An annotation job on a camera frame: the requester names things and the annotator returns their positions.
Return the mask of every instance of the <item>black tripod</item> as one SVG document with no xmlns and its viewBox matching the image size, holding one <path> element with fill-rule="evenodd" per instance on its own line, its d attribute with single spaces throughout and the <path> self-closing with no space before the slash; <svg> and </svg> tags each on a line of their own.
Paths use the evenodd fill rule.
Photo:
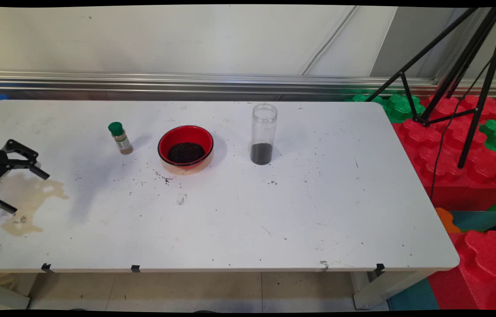
<svg viewBox="0 0 496 317">
<path fill-rule="evenodd" d="M 441 122 L 445 120 L 451 120 L 455 117 L 465 116 L 467 114 L 474 114 L 473 120 L 471 121 L 471 125 L 469 127 L 469 132 L 467 133 L 467 138 L 465 140 L 465 145 L 463 145 L 463 151 L 461 152 L 461 157 L 459 158 L 459 163 L 457 167 L 463 168 L 465 166 L 465 161 L 467 160 L 467 154 L 469 153 L 469 149 L 471 147 L 471 143 L 473 142 L 473 137 L 475 136 L 475 132 L 477 131 L 477 125 L 479 123 L 479 119 L 481 118 L 481 113 L 483 111 L 483 106 L 485 105 L 485 101 L 487 99 L 487 95 L 489 94 L 489 89 L 491 86 L 492 79 L 494 78 L 496 72 L 496 46 L 494 53 L 491 57 L 491 60 L 487 65 L 489 65 L 489 70 L 485 76 L 485 82 L 481 88 L 481 93 L 479 95 L 479 101 L 477 102 L 477 106 L 474 109 L 466 110 L 463 112 L 459 112 L 458 114 L 452 114 L 451 116 L 445 116 L 441 118 L 437 118 L 435 120 L 429 120 L 431 112 L 434 110 L 435 106 L 441 100 L 441 97 L 447 92 L 447 98 L 450 98 L 455 92 L 457 86 L 459 86 L 459 82 L 463 78 L 463 75 L 469 68 L 469 65 L 479 52 L 485 38 L 489 32 L 491 32 L 492 27 L 496 22 L 496 7 L 490 9 L 487 13 L 480 26 L 475 31 L 473 38 L 469 41 L 461 55 L 457 59 L 457 62 L 453 65 L 447 77 L 443 79 L 439 89 L 437 89 L 434 94 L 433 99 L 431 99 L 430 104 L 426 107 L 426 110 L 422 114 L 422 116 L 418 116 L 416 113 L 414 103 L 412 101 L 412 96 L 410 93 L 410 88 L 408 87 L 408 82 L 406 80 L 405 71 L 407 71 L 415 62 L 417 62 L 420 58 L 422 58 L 429 50 L 431 50 L 437 43 L 439 43 L 447 34 L 453 31 L 461 22 L 463 22 L 466 18 L 468 18 L 473 12 L 475 12 L 477 8 L 469 8 L 465 13 L 463 13 L 457 20 L 455 20 L 451 25 L 449 25 L 441 34 L 439 34 L 432 42 L 430 42 L 425 48 L 423 48 L 416 56 L 414 56 L 408 63 L 406 63 L 396 74 L 394 74 L 389 80 L 385 82 L 379 89 L 377 89 L 373 94 L 365 100 L 366 102 L 370 102 L 378 96 L 383 90 L 385 90 L 390 84 L 392 84 L 397 78 L 401 78 L 402 84 L 404 86 L 404 90 L 406 92 L 406 96 L 408 98 L 408 102 L 410 104 L 411 112 L 412 112 L 412 120 L 423 124 L 424 126 L 429 126 L 430 124 Z"/>
</svg>

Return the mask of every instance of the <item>teal foam mat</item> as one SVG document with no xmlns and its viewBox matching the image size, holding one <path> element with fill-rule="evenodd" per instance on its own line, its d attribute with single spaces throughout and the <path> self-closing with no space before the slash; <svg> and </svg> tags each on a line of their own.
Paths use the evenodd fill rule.
<svg viewBox="0 0 496 317">
<path fill-rule="evenodd" d="M 453 224 L 461 230 L 486 231 L 496 225 L 496 211 L 451 211 Z"/>
<path fill-rule="evenodd" d="M 430 283 L 423 279 L 389 299 L 391 310 L 438 310 Z"/>
</svg>

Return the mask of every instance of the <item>clear plastic cylinder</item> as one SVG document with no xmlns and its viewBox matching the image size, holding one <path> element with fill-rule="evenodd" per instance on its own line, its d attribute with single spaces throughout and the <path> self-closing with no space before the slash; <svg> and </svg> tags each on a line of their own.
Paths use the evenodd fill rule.
<svg viewBox="0 0 496 317">
<path fill-rule="evenodd" d="M 258 104 L 252 111 L 252 142 L 250 158 L 258 165 L 272 161 L 276 138 L 277 109 L 270 104 Z"/>
</svg>

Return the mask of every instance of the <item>floor tile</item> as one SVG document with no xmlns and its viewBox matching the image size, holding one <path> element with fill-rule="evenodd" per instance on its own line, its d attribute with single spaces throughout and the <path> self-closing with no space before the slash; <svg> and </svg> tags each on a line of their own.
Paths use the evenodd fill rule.
<svg viewBox="0 0 496 317">
<path fill-rule="evenodd" d="M 260 273 L 119 273 L 112 311 L 261 313 Z"/>
<path fill-rule="evenodd" d="M 350 273 L 262 273 L 264 313 L 355 311 Z M 369 311 L 388 311 L 386 302 Z"/>
<path fill-rule="evenodd" d="M 105 310 L 115 274 L 42 273 L 29 297 L 29 309 Z"/>
</svg>

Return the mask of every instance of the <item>red bowl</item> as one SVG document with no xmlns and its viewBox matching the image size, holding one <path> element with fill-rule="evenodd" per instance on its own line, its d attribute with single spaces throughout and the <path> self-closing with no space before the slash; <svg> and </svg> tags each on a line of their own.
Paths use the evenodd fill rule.
<svg viewBox="0 0 496 317">
<path fill-rule="evenodd" d="M 178 143 L 191 142 L 199 144 L 205 150 L 205 155 L 200 159 L 189 163 L 175 163 L 168 159 L 169 149 Z M 160 158 L 167 164 L 171 164 L 180 168 L 193 168 L 206 159 L 212 152 L 213 139 L 212 135 L 200 126 L 184 125 L 178 126 L 166 132 L 160 142 L 158 142 L 158 154 Z"/>
</svg>

